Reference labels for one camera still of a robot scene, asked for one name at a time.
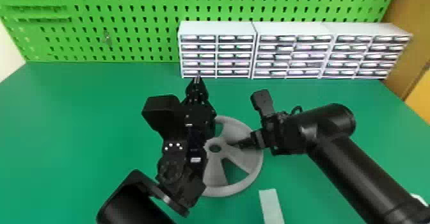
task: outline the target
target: green tabletop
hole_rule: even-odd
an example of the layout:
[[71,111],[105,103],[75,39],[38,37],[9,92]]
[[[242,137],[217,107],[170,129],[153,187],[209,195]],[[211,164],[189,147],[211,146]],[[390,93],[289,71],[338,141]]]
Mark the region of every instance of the green tabletop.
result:
[[[133,169],[156,174],[161,138],[141,117],[147,97],[184,97],[178,65],[31,63],[0,83],[0,223],[94,223]],[[348,106],[352,138],[408,191],[430,200],[430,126],[379,81],[207,79],[219,115],[252,129],[250,103],[267,88],[277,111]],[[228,198],[201,197],[177,223],[263,223],[259,192],[275,188],[285,223],[363,223],[307,156],[264,152],[256,181]]]

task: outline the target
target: green pegboard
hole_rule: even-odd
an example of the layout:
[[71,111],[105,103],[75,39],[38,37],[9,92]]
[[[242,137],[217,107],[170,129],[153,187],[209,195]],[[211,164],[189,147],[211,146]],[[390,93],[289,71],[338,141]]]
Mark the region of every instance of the green pegboard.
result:
[[379,22],[390,1],[0,0],[0,16],[27,60],[178,62],[181,20]]

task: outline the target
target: white wall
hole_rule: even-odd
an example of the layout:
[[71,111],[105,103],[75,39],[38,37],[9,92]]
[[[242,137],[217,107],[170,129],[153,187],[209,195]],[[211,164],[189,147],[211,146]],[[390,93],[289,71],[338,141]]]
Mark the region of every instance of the white wall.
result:
[[18,48],[0,22],[0,82],[25,64]]

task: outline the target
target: yellow wall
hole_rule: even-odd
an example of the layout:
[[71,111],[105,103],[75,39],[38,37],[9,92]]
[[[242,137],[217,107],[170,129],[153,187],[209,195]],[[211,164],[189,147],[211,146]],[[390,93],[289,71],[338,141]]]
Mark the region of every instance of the yellow wall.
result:
[[430,71],[427,71],[406,99],[406,104],[430,124]]
[[413,33],[412,41],[385,81],[389,89],[401,99],[405,99],[430,60],[429,0],[393,0],[383,22],[392,22],[399,28]]

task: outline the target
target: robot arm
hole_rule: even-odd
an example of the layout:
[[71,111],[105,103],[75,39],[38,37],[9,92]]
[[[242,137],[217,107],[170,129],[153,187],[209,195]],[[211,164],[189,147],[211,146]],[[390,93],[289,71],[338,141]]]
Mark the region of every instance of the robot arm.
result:
[[349,138],[354,132],[352,112],[340,104],[289,115],[275,113],[267,90],[251,96],[262,128],[240,141],[270,148],[274,156],[307,154],[327,175],[356,212],[369,224],[430,222],[430,208],[413,198]]
[[203,80],[190,82],[182,102],[174,95],[149,97],[142,115],[163,138],[155,177],[159,184],[134,170],[100,209],[99,224],[173,223],[150,197],[187,216],[206,188],[203,145],[214,136],[216,112]]

